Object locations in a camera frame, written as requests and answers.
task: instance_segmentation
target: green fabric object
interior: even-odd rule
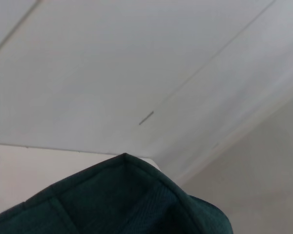
[[[69,176],[0,214],[0,234],[231,234],[215,206],[128,154]]]

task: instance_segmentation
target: ceiling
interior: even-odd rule
[[[0,0],[0,144],[128,152],[182,181],[292,93],[293,0],[13,4]]]

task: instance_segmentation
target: beige wall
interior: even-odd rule
[[[188,181],[237,234],[293,234],[293,100]]]

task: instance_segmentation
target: dark green fabric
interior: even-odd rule
[[[0,234],[231,234],[215,206],[122,154],[0,214]]]

